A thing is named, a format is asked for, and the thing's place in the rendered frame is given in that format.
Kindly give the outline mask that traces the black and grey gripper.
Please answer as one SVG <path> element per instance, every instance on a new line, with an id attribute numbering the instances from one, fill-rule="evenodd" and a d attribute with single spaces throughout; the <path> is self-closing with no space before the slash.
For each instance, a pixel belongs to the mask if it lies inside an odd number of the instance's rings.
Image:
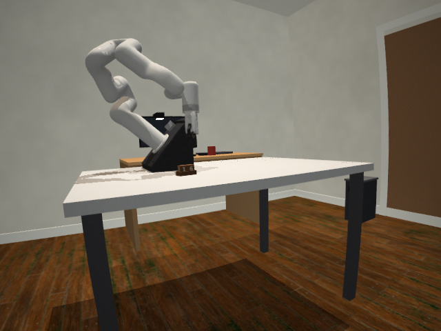
<path id="1" fill-rule="evenodd" d="M 185 114 L 185 132 L 187 134 L 187 148 L 197 148 L 196 135 L 198 132 L 197 110 L 183 111 Z M 196 132 L 196 133 L 195 133 Z"/>

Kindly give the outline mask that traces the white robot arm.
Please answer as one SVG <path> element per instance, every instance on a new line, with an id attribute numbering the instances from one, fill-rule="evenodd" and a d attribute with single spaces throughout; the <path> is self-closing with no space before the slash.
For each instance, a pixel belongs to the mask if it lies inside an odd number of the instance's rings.
<path id="1" fill-rule="evenodd" d="M 111 119 L 127 128 L 156 153 L 169 135 L 163 135 L 143 117 L 133 113 L 137 101 L 129 83 L 121 76 L 113 77 L 105 66 L 116 59 L 140 78 L 157 82 L 164 87 L 168 99 L 182 99 L 183 111 L 199 111 L 198 84 L 193 81 L 183 83 L 173 72 L 150 61 L 141 52 L 142 46 L 136 39 L 110 40 L 88 53 L 85 66 L 108 103 L 114 103 L 120 97 L 110 109 Z"/>

